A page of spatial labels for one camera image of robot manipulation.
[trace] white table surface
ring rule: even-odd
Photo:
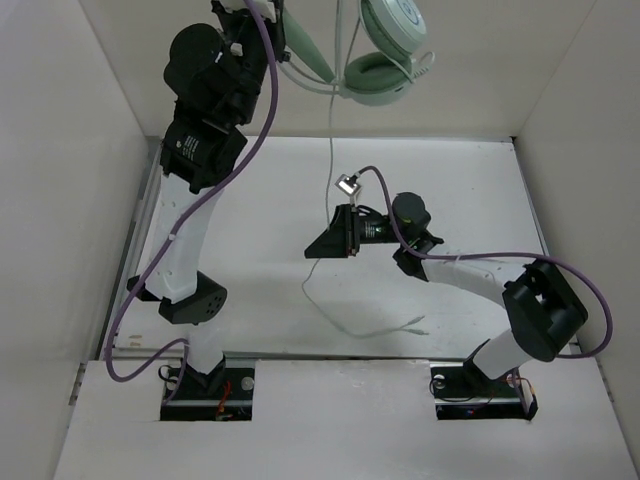
[[[328,140],[274,138],[224,193],[213,214],[200,269],[229,290],[217,322],[228,352],[353,356],[466,357],[507,326],[490,302],[452,287],[424,284],[400,272],[394,245],[362,246],[357,258],[325,260],[310,294],[353,332],[416,328],[357,340],[334,329],[304,298],[300,283],[313,261],[304,249],[325,228],[323,195]],[[420,139],[338,139],[334,178],[377,165],[392,193],[423,197],[431,231],[465,251],[541,246],[510,143]],[[373,176],[363,177],[361,202],[384,211]],[[333,205],[347,198],[336,188]],[[148,245],[143,254],[148,257]],[[118,354],[146,356],[185,328],[168,324],[157,305],[134,302],[117,340]]]
[[[262,361],[251,422],[176,423],[157,421],[156,368],[122,385],[94,362],[55,480],[637,478],[594,360],[523,374],[532,423],[438,421],[420,360]]]

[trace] headphones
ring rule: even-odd
[[[435,61],[433,52],[428,52],[419,61],[411,57],[425,41],[427,27],[413,0],[357,1],[359,19],[353,40],[362,25],[378,52],[350,62],[344,69],[343,78],[338,79],[311,38],[285,9],[283,26],[287,45],[321,80],[308,75],[293,63],[290,66],[315,83],[337,87],[336,93],[343,98],[351,98],[368,106],[388,105],[403,97],[415,80],[431,69]],[[420,66],[427,58],[429,62]],[[283,72],[309,91],[333,94],[331,90],[305,84],[284,68]]]

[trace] headphone ear cup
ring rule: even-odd
[[[397,62],[402,62],[406,60],[407,57],[411,56],[413,52],[408,52],[403,49],[385,31],[369,1],[360,0],[360,2],[362,23],[364,24],[365,31],[376,48]]]
[[[411,69],[407,57],[400,62]],[[407,83],[407,77],[380,52],[357,58],[344,71],[344,86],[358,93],[380,93],[392,91]]]

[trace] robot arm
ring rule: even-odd
[[[458,254],[427,230],[431,215],[418,195],[399,194],[392,214],[415,250]],[[371,243],[397,243],[389,216],[365,206],[339,205],[331,226],[307,248],[305,257],[347,258],[355,256],[361,244]],[[544,261],[420,260],[402,247],[393,258],[409,276],[461,288],[506,310],[511,328],[464,362],[469,383],[486,384],[532,359],[551,362],[587,320],[587,310],[560,271]]]
[[[282,0],[256,0],[276,59],[285,58]],[[262,38],[242,0],[213,0],[222,31],[187,27],[174,39],[164,80],[177,94],[161,146],[163,178],[152,258],[182,214],[227,178],[247,144],[237,129],[251,122],[268,67]],[[182,226],[138,297],[159,302],[173,324],[200,324],[222,308],[227,290],[198,272],[209,221],[221,194]],[[138,278],[129,281],[133,287]]]

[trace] white wall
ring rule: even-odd
[[[0,2],[3,479],[53,475],[145,156],[78,2]]]
[[[175,35],[196,22],[215,23],[210,0],[81,0],[136,116],[149,135],[163,135],[174,95],[162,81]],[[335,0],[287,0],[331,63]],[[336,105],[342,135],[507,137],[520,131],[594,0],[417,0],[429,27],[436,68],[411,95],[386,108]],[[357,0],[344,2],[345,37]],[[356,54],[373,50],[360,35]],[[324,135],[326,97],[282,78],[278,135]],[[268,106],[264,95],[255,121]]]
[[[640,2],[598,0],[517,142],[554,254],[604,289],[615,336],[601,356],[640,461]],[[597,311],[595,301],[589,303]],[[581,340],[603,334],[594,314]]]

